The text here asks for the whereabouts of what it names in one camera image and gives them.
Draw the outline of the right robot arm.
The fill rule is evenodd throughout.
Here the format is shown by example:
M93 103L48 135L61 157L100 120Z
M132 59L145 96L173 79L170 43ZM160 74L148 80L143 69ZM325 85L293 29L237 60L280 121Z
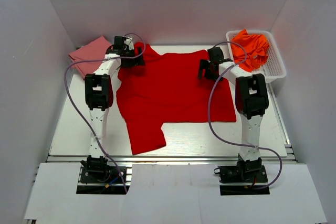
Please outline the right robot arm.
M260 127L266 109L269 106L266 81L263 74L252 74L225 59L220 47L208 51L208 60L199 63L198 78L214 80L218 84L226 79L235 85L235 107L241 117L242 142L232 143L239 146L239 159L245 162L260 158Z

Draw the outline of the red t shirt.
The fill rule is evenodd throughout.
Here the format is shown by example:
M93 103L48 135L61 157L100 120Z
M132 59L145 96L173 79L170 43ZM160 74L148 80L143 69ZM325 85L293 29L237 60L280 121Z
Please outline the red t shirt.
M145 65L121 68L116 92L132 154L165 147L164 123L205 123L208 115L213 122L236 122L228 81L214 86L213 80L197 77L206 50L160 55L148 44L135 46L145 49Z

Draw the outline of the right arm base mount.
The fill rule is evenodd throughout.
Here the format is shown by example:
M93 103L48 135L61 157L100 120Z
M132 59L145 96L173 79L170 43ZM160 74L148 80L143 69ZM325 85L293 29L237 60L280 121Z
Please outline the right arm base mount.
M265 166L259 171L243 175L237 166L219 166L214 169L219 177L221 196L269 195L268 177Z

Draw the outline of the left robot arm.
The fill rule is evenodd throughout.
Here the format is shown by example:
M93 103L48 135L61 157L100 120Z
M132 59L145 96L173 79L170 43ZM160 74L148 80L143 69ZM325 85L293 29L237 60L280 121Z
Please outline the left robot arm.
M115 36L113 45L106 50L98 69L85 76L85 102L89 108L91 129L89 155L94 158L108 155L102 150L102 142L107 131L109 109L114 99L111 76L119 67L145 65L145 49L134 45L135 36L134 33Z

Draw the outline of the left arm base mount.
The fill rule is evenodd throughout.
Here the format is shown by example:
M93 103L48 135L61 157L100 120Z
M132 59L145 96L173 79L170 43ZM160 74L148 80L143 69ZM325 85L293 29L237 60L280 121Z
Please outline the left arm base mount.
M88 156L80 162L78 195L125 195L130 188L129 169L109 165L108 159Z

